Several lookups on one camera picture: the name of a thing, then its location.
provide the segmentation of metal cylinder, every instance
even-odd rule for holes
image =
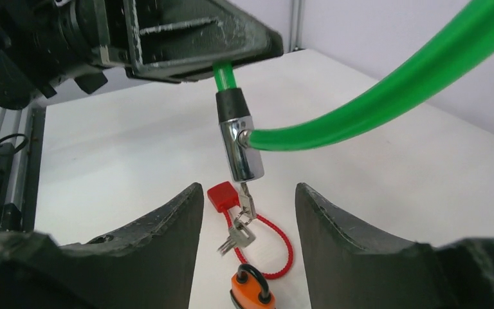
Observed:
[[[219,124],[228,165],[234,182],[250,182],[264,176],[261,152],[244,147],[239,141],[243,131],[254,129],[251,116],[231,119]]]

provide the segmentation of red cable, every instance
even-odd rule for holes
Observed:
[[[224,214],[224,217],[226,218],[226,224],[228,225],[228,228],[230,228],[232,226],[232,218],[230,217],[230,213],[228,211],[224,211],[223,214]],[[268,280],[279,279],[279,278],[283,277],[284,275],[286,275],[289,272],[289,270],[291,270],[291,267],[293,266],[293,261],[294,261],[294,257],[295,257],[295,253],[293,251],[293,245],[291,244],[291,241],[285,235],[285,233],[280,228],[278,228],[275,224],[273,224],[272,222],[270,222],[268,219],[261,216],[260,214],[257,215],[257,219],[261,220],[269,228],[274,230],[283,239],[283,241],[285,242],[285,246],[287,246],[288,257],[287,257],[287,263],[285,264],[285,267],[283,267],[282,270],[279,270],[278,272],[273,273],[273,274],[262,273],[264,278],[266,278]],[[249,262],[247,262],[247,259],[245,258],[245,256],[243,255],[243,252],[241,252],[241,250],[239,248],[234,248],[233,250],[235,251],[235,255],[239,259],[240,263],[242,263],[242,264],[248,264],[249,263]]]

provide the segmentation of black cable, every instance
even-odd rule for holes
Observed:
[[[14,148],[13,151],[10,151],[9,153],[0,153],[0,156],[13,156],[13,155],[17,154],[18,152],[22,151],[22,149],[24,149],[27,146],[27,144],[29,142],[29,138],[27,137],[27,135],[21,134],[21,133],[6,135],[5,137],[0,139],[0,145],[4,141],[9,140],[11,138],[15,138],[15,137],[22,137],[24,140],[18,145],[18,147]]]
[[[259,270],[256,269],[253,265],[250,264],[239,265],[239,267],[237,268],[237,275],[235,277],[237,282],[239,283],[247,282],[248,280],[247,273],[251,274],[261,286],[262,291],[259,294],[259,300],[264,304],[268,304],[271,301],[270,286],[268,285],[268,282],[266,281],[266,278],[264,278],[262,273],[259,272]]]

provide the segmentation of white tabletop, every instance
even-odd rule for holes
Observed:
[[[237,70],[261,128],[328,112],[376,81],[315,51]],[[212,80],[148,84],[47,110],[35,228],[60,244],[85,242],[163,205],[192,182],[230,179]],[[423,104],[367,134],[297,153],[263,153],[250,184],[257,210],[292,239],[292,271],[272,281],[279,308],[310,308],[294,193],[306,182],[341,208],[397,236],[442,245],[494,236],[494,135]],[[286,260],[277,235],[254,226],[246,253],[262,271]],[[191,308],[233,308],[239,262],[219,257],[225,221],[207,201]]]

